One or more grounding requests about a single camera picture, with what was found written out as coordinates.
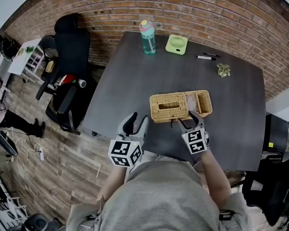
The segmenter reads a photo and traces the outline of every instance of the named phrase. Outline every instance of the small plant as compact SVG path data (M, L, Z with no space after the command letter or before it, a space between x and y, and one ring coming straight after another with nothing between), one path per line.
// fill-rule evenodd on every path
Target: small plant
M33 46L28 46L27 48L26 48L26 53L31 53L31 52L33 52L34 51L34 47Z
M230 66L228 64L217 64L218 67L218 75L220 77L230 76Z

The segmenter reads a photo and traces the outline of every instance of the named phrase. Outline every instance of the wicker basket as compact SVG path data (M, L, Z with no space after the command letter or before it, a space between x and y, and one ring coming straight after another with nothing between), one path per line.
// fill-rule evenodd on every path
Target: wicker basket
M206 90L156 94L150 97L151 118L155 123L170 122L171 120L191 119L188 115L186 95L195 94L197 101L196 112L205 117L212 113L209 92Z

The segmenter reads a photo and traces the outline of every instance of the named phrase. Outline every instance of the teal water bottle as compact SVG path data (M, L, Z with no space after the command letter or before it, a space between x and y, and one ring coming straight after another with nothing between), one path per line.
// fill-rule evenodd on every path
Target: teal water bottle
M149 55L154 54L156 51L156 46L153 23L147 20L143 20L139 24L139 29L141 32L141 39L145 53Z

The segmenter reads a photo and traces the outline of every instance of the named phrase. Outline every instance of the black marker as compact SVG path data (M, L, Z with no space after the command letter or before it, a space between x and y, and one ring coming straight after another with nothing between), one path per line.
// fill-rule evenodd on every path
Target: black marker
M215 56L215 57L221 57L219 55L215 55L215 54L210 54L210 53L203 53L204 55L207 55L207 56Z
M216 61L215 57L209 57L209 56L197 56L197 58L211 60L211 61Z

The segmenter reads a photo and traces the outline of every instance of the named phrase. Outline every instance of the person in black pants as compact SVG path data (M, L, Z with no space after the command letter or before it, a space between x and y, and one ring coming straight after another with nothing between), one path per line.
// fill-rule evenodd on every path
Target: person in black pants
M42 122L42 125L39 126L39 122L35 118L34 124L30 124L12 111L7 110L4 105L0 103L0 128L10 127L22 130L27 135L34 135L41 138L45 131L45 122Z

